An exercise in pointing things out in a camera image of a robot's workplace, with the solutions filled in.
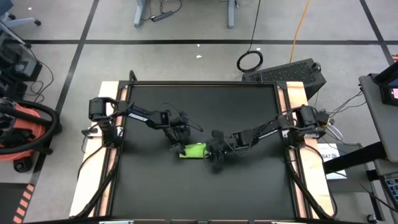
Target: wooden frame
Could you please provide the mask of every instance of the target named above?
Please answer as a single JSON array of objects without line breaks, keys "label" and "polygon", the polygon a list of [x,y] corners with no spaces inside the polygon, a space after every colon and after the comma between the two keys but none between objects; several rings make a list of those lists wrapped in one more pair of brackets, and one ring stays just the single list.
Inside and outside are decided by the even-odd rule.
[{"label": "wooden frame", "polygon": [[[103,82],[98,96],[107,96],[116,98],[118,94],[119,82]],[[287,82],[287,93],[289,96],[290,108],[307,105],[307,97],[305,96],[304,86],[302,82]],[[280,89],[278,91],[279,101],[282,105],[282,111],[286,110],[286,101],[284,92]],[[127,88],[121,90],[121,100],[125,100],[127,95]],[[113,112],[112,107],[107,107],[107,113],[111,114]],[[122,118],[118,117],[116,124],[119,125],[122,122]],[[306,139],[305,143],[309,146],[318,148],[317,140]],[[86,152],[83,160],[86,159],[90,154],[97,150],[101,146],[101,135],[96,135],[95,137],[87,140]],[[80,177],[78,179],[75,196],[73,198],[72,207],[70,210],[70,216],[74,216],[79,213],[84,206],[90,201],[93,194],[96,192],[100,180],[102,168],[105,160],[106,149],[102,148],[96,155],[94,155],[90,160],[86,162],[80,172]],[[116,155],[116,149],[112,149],[108,161],[108,170],[112,167],[114,157]],[[294,159],[294,153],[290,152],[290,156]],[[311,192],[314,198],[317,200],[319,205],[327,212],[327,214],[333,214],[333,206],[330,199],[330,194],[328,190],[328,185],[326,182],[326,176],[322,166],[322,159],[316,152],[313,152],[309,148],[302,148],[300,150],[300,157],[302,161],[303,174],[305,178],[305,183],[307,189]],[[297,170],[296,162],[293,162],[294,168]],[[99,208],[99,216],[106,215],[106,209],[109,201],[109,189],[111,184],[106,188],[102,201]],[[295,186],[296,199],[298,203],[298,215],[302,218],[309,218],[307,215],[305,201],[300,189]],[[312,217],[317,218],[317,215],[312,210]]]}]

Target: orange striped tape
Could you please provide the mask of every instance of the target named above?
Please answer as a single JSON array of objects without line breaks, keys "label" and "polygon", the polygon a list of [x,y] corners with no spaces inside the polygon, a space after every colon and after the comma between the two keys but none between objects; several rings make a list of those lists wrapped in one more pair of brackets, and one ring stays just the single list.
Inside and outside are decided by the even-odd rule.
[{"label": "orange striped tape", "polygon": [[21,201],[19,202],[19,206],[16,210],[14,218],[12,219],[14,223],[22,223],[24,221],[26,210],[29,205],[30,199],[32,198],[34,189],[35,187],[32,184],[28,184],[26,186],[26,189],[22,194],[22,198]]}]

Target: vacuum hose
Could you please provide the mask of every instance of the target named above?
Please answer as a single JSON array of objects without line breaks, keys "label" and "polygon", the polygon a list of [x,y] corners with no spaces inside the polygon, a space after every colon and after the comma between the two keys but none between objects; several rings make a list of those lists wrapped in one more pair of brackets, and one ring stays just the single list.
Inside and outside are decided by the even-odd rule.
[{"label": "vacuum hose", "polygon": [[[44,106],[44,105],[40,105],[38,103],[33,103],[33,102],[29,102],[29,101],[24,101],[24,100],[15,100],[15,102],[17,102],[19,105],[24,106],[26,108],[33,108],[33,109],[43,111],[44,113],[47,113],[48,115],[50,115],[50,117],[52,119],[51,125],[42,136],[40,136],[39,138],[37,138],[27,144],[13,147],[13,148],[5,148],[5,147],[0,148],[0,155],[23,152],[26,150],[34,149],[35,147],[37,147],[39,145],[43,145],[43,143],[50,140],[50,138],[54,135],[54,132],[57,130],[58,126],[60,125],[59,115],[53,109],[49,108],[48,106]],[[16,118],[21,118],[21,119],[24,119],[24,117],[29,116],[30,119],[32,119],[29,114],[9,108],[4,105],[0,105],[0,113],[8,114],[10,116],[15,116]]]}]

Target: black floor stripe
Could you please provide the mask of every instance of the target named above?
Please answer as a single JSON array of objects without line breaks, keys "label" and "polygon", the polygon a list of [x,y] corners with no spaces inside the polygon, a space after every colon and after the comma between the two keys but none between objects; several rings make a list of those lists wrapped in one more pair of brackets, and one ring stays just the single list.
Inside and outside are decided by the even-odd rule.
[{"label": "black floor stripe", "polygon": [[73,78],[73,76],[75,74],[77,63],[78,63],[78,61],[80,59],[81,51],[83,50],[83,46],[85,44],[85,40],[87,38],[88,31],[90,29],[91,23],[93,22],[94,14],[95,14],[95,11],[96,11],[96,8],[98,6],[98,2],[99,1],[100,0],[94,0],[93,1],[93,5],[91,7],[90,13],[88,14],[88,18],[87,18],[87,21],[86,21],[85,28],[83,29],[83,33],[81,34],[81,37],[80,37],[79,45],[77,46],[77,49],[76,49],[76,52],[75,52],[75,56],[73,56],[72,64],[70,65],[67,78],[65,79],[65,83],[63,84],[62,91],[61,91],[61,94],[60,94],[60,98],[58,99],[57,106],[55,107],[55,110],[58,111],[59,113],[61,113],[62,108],[63,108],[63,104],[65,103],[65,100],[67,98],[67,94],[68,94],[68,91],[69,91],[69,88],[70,88],[70,84],[71,84],[72,78]]},{"label": "black floor stripe", "polygon": [[[86,40],[85,44],[250,44],[250,40]],[[293,40],[254,40],[253,44],[292,45]],[[298,45],[378,45],[377,40],[298,40]]]},{"label": "black floor stripe", "polygon": [[371,27],[373,29],[374,34],[376,35],[377,40],[380,41],[381,49],[383,51],[384,56],[387,59],[388,64],[392,65],[394,63],[394,61],[392,59],[391,53],[388,50],[387,44],[384,41],[383,36],[381,35],[380,30],[379,30],[379,28],[376,25],[376,21],[374,20],[372,14],[371,14],[371,11],[370,11],[370,9],[368,7],[368,4],[366,4],[365,0],[359,0],[359,1],[361,2],[363,10],[364,10],[364,12],[366,14],[366,17],[369,20],[369,23],[371,24]]},{"label": "black floor stripe", "polygon": [[[69,90],[70,84],[72,82],[73,75],[75,74],[76,66],[77,66],[77,63],[78,63],[80,55],[81,55],[81,51],[83,50],[84,41],[87,38],[87,34],[88,34],[88,30],[90,29],[91,22],[93,22],[93,18],[94,18],[94,14],[95,14],[95,11],[96,11],[96,8],[98,5],[98,1],[99,0],[93,1],[93,5],[91,7],[90,13],[88,14],[85,28],[83,29],[83,33],[81,34],[80,40],[78,42],[78,47],[76,49],[75,55],[73,56],[72,63],[69,68],[68,75],[65,79],[65,83],[63,84],[60,98],[58,99],[57,106],[55,107],[55,110],[58,111],[59,113],[61,113],[63,104],[65,103],[65,99],[67,97],[68,90]],[[32,177],[30,178],[31,184],[37,185],[37,182],[39,181],[41,170],[44,165],[45,158],[46,158],[45,154],[39,155],[39,158],[37,159],[36,165],[34,167]]]},{"label": "black floor stripe", "polygon": [[[80,40],[26,40],[30,44],[80,44]],[[254,44],[292,45],[293,40],[254,40]],[[386,43],[398,45],[398,40]],[[85,40],[84,44],[146,45],[146,44],[250,44],[250,40]],[[297,45],[380,45],[379,40],[298,40]]]}]

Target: white cable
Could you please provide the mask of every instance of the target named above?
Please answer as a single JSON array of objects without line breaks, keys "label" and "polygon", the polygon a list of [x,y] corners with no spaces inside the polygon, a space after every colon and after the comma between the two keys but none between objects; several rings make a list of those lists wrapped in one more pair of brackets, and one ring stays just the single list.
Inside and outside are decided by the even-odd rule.
[{"label": "white cable", "polygon": [[333,126],[331,123],[329,123],[329,125],[338,132],[338,134],[341,136],[341,140],[343,140],[343,134],[336,128],[336,126]]},{"label": "white cable", "polygon": [[331,128],[329,128],[329,125],[326,126],[326,128],[327,128],[337,139],[339,139],[339,140],[341,141],[341,138],[340,138],[339,136],[337,136],[337,134],[336,134]]}]

